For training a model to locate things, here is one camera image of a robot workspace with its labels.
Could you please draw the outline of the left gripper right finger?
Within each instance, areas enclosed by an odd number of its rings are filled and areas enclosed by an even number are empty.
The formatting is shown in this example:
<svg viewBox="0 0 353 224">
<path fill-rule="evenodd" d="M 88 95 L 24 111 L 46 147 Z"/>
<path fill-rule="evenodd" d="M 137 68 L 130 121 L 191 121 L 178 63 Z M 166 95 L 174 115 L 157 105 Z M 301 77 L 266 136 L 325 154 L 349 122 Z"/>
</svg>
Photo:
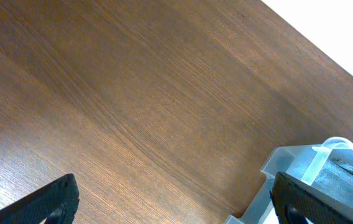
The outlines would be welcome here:
<svg viewBox="0 0 353 224">
<path fill-rule="evenodd" d="M 280 223 L 353 223 L 352 208 L 286 172 L 277 172 L 270 198 Z"/>
</svg>

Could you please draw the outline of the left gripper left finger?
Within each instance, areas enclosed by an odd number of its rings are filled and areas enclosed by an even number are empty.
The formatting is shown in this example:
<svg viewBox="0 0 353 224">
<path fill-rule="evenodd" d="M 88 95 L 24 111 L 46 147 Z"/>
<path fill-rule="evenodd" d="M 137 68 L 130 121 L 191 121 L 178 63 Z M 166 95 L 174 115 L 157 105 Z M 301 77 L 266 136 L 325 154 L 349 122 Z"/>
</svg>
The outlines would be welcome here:
<svg viewBox="0 0 353 224">
<path fill-rule="evenodd" d="M 66 174 L 0 210 L 0 224 L 72 224 L 79 190 L 73 174 Z"/>
</svg>

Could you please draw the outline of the clear plastic storage container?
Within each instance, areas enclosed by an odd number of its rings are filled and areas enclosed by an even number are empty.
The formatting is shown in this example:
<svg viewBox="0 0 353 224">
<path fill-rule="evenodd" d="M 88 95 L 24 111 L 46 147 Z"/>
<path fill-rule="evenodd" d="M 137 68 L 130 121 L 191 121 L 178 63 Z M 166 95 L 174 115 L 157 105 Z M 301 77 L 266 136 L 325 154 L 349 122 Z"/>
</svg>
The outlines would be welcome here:
<svg viewBox="0 0 353 224">
<path fill-rule="evenodd" d="M 270 198 L 277 172 L 286 172 L 311 186 L 323 165 L 332 158 L 342 159 L 353 166 L 353 143 L 346 138 L 332 137 L 322 144 L 274 149 L 261 168 L 266 176 L 263 186 L 245 213 L 240 218 L 229 215 L 226 223 L 280 223 Z"/>
</svg>

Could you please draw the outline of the light blue jeans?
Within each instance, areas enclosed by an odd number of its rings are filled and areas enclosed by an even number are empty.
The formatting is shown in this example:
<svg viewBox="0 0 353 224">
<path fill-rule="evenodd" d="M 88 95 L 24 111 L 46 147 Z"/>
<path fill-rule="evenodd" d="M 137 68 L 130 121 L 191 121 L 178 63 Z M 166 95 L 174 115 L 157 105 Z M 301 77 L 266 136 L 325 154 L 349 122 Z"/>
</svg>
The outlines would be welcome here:
<svg viewBox="0 0 353 224">
<path fill-rule="evenodd" d="M 311 186 L 353 208 L 353 166 L 342 159 L 326 161 Z"/>
</svg>

